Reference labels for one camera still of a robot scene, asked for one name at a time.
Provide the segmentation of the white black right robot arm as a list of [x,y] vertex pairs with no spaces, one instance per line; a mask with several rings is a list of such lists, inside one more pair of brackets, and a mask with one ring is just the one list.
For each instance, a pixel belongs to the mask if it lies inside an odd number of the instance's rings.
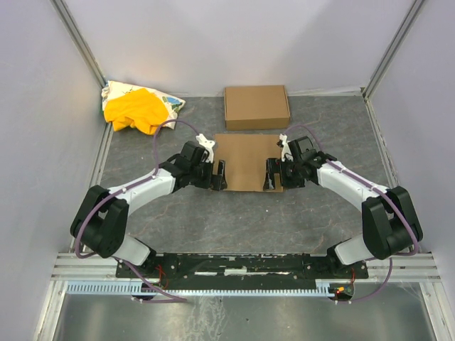
[[327,251],[334,266],[348,266],[368,259],[413,256],[423,231],[409,192],[401,186],[387,188],[346,168],[328,153],[316,149],[307,136],[277,142],[281,156],[268,158],[263,189],[278,185],[303,188],[311,182],[341,196],[361,213],[362,232]]

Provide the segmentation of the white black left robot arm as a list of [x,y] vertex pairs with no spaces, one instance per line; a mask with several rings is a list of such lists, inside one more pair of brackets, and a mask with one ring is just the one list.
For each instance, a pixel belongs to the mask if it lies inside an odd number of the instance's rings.
[[84,244],[103,259],[113,257],[135,266],[151,261],[156,251],[127,236],[129,216],[153,200],[188,185],[226,189],[225,162],[218,161],[218,171],[213,172],[215,145],[215,141],[199,134],[195,141],[186,142],[180,153],[140,178],[112,188],[92,186],[70,227],[77,255],[83,257],[79,244]]

